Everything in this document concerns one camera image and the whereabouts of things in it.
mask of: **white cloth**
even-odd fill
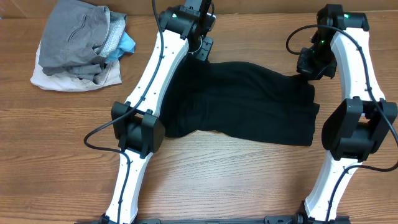
[[[43,90],[56,91],[89,91],[99,88],[122,83],[119,61],[112,61],[94,80],[80,80],[75,74],[62,72],[48,76],[43,73],[43,67],[39,65],[40,44],[36,51],[36,63],[33,76],[30,79],[33,85]]]

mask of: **white robotic arm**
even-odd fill
[[[368,65],[369,79],[373,94],[378,100],[385,100],[383,92],[377,84],[376,77],[372,66],[372,61],[369,53],[369,32],[361,28],[347,28],[345,30],[350,36],[357,40],[358,44],[362,46],[362,50],[366,57]],[[366,91],[366,80],[363,62],[356,46],[345,35],[336,32],[330,43],[331,51],[334,53],[340,73],[340,82],[342,87],[343,99],[353,99],[355,96],[363,101],[371,101],[369,93]],[[345,168],[353,165],[360,165],[358,159],[341,158],[339,161],[335,160],[330,151],[325,154],[325,160],[322,169],[319,173],[318,180],[315,183],[314,189],[310,195],[305,199],[305,210],[308,217],[315,220],[325,220],[328,211],[330,195],[333,191],[337,180]],[[343,196],[345,188],[349,180],[352,178],[356,169],[351,169],[348,175],[343,177],[336,191],[329,220],[336,218],[337,206]]]
[[[137,216],[138,195],[146,166],[163,139],[164,128],[158,117],[167,87],[178,65],[187,54],[198,60],[207,60],[210,53],[213,41],[205,37],[205,34],[214,26],[216,19],[215,15],[207,13],[210,2],[210,0],[187,1],[184,6],[168,8],[160,15],[160,25],[164,29],[163,46],[158,32],[154,51],[139,83],[124,105],[115,103],[113,107],[112,117],[116,119],[130,109],[129,105],[136,105],[142,96],[145,97],[134,113],[141,114],[142,119],[137,116],[135,118],[138,118],[138,121],[132,119],[130,122],[114,125],[115,135],[120,139],[119,146],[126,149],[125,153],[130,158],[130,171],[127,173],[127,160],[121,155],[114,195],[104,216],[108,223],[117,223],[120,216],[120,223],[130,224]],[[163,57],[155,73],[162,48]],[[128,190],[122,193],[126,174],[125,189]]]

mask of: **white arm segment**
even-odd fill
[[[145,96],[145,100],[138,106],[138,110],[144,113],[147,110],[152,110],[152,115],[156,117],[159,117],[162,100],[173,77],[174,71],[184,56],[186,56],[189,48],[188,40],[181,39],[180,34],[165,30],[163,32],[163,38],[164,58],[162,59],[159,70],[156,73],[156,77]],[[127,101],[130,101],[132,106],[139,101],[140,97],[144,93],[144,90],[148,86],[159,61],[160,50],[160,35],[157,33],[155,48],[145,68],[144,74],[142,74],[142,77],[134,91],[127,98]],[[150,153],[145,159],[140,159],[140,155],[136,152],[126,150],[125,153],[130,157],[131,167],[126,188],[123,193],[120,223],[130,224],[134,221],[138,213],[139,190],[141,188],[142,179],[144,178],[145,169],[153,153]],[[118,179],[114,188],[111,205],[106,211],[106,216],[108,216],[109,219],[115,223],[118,221],[118,202],[123,182],[126,178],[126,172],[126,158],[123,155],[120,155]]]
[[[362,51],[365,54],[368,64],[369,80],[372,87],[372,93],[377,101],[381,98],[386,99],[383,92],[377,84],[374,75],[371,55],[369,53],[369,32],[359,28],[347,28],[344,30],[347,34],[354,37]],[[359,96],[361,100],[371,101],[369,93],[365,90],[366,79],[361,54],[356,49],[354,43],[345,35],[336,32],[330,42],[331,51],[334,53],[340,73],[340,81],[343,92],[342,100],[352,99]]]
[[[357,28],[347,28],[345,32],[357,40],[358,44],[362,47],[368,65],[370,85],[375,99],[377,101],[381,98],[385,99],[374,75],[372,60],[369,53],[369,32]],[[366,91],[367,87],[362,57],[354,43],[345,35],[336,32],[330,43],[330,47],[336,57],[340,73],[343,100],[359,96],[363,101],[371,101],[369,93]],[[325,161],[323,162],[314,189],[305,199],[304,207],[308,217],[312,217],[318,221],[325,221],[328,202],[340,175],[345,168],[360,164],[362,164],[362,162],[358,162],[356,159],[342,158],[340,161],[336,161],[330,151],[326,152]],[[334,220],[336,218],[337,206],[355,171],[356,169],[349,170],[349,174],[346,174],[340,182],[333,199],[329,220]]]
[[[120,211],[120,223],[132,223],[138,213],[138,194],[141,188],[142,179],[144,178],[145,169],[148,165],[149,159],[153,153],[150,153],[145,159],[140,159],[139,154],[126,150],[125,153],[130,158],[130,172],[129,178],[127,179],[126,188],[124,189],[121,211]],[[114,188],[113,198],[111,205],[106,211],[106,216],[109,220],[117,223],[118,221],[118,208],[119,198],[122,191],[124,179],[126,178],[127,172],[127,160],[124,155],[120,155],[120,165],[118,179],[116,180],[116,186]]]
[[[330,151],[326,152],[325,161],[323,162],[318,180],[310,195],[304,202],[305,211],[307,212],[308,217],[312,217],[318,221],[324,221],[326,219],[326,213],[329,207],[328,202],[340,175],[346,167],[360,164],[362,164],[362,162],[357,162],[356,159],[342,158],[340,161],[336,161]],[[336,218],[338,203],[344,194],[349,180],[356,170],[357,168],[349,170],[349,174],[346,174],[343,177],[343,180],[341,180],[333,199],[329,220],[334,220]]]
[[[156,117],[159,117],[163,97],[173,77],[174,71],[184,56],[186,56],[189,49],[188,39],[181,39],[180,34],[178,33],[165,30],[163,32],[163,38],[164,58],[162,59],[159,70],[157,71],[155,80],[145,96],[145,100],[138,106],[138,110],[144,113],[147,110],[152,110],[152,115]],[[139,101],[140,97],[144,93],[145,88],[148,86],[149,80],[152,78],[155,72],[157,62],[159,61],[160,48],[160,35],[158,33],[154,52],[149,59],[144,74],[142,74],[142,77],[134,91],[127,98],[127,101],[130,101],[132,106]]]

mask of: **gray clothing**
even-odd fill
[[[107,6],[59,0],[42,36],[39,65],[43,72],[53,75],[67,71],[93,80],[95,74],[104,70],[105,58],[121,38],[121,34],[110,35],[115,30],[109,29],[114,27],[111,18],[118,22],[117,32],[123,33],[125,14],[110,12]]]

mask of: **table surface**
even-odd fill
[[[398,12],[367,13],[370,49],[379,85],[398,101]],[[295,75],[297,56],[285,49],[296,28],[315,14],[223,15],[208,36],[211,62],[247,61]],[[119,155],[83,144],[86,133],[111,119],[139,81],[155,43],[152,16],[130,17],[136,52],[121,60],[123,84],[86,93],[44,91],[29,78],[45,19],[0,21],[0,223],[73,223],[96,220],[111,201]],[[314,30],[298,34],[292,48],[309,46]],[[197,131],[166,139],[149,162],[139,198],[139,218],[163,220],[263,218],[293,214],[310,193],[323,163],[321,131],[341,101],[338,74],[315,85],[321,105],[311,147],[283,146]],[[116,147],[111,128],[91,139]],[[389,167],[398,158],[391,134],[367,165]],[[353,223],[396,223],[398,175],[359,170],[338,213]]]

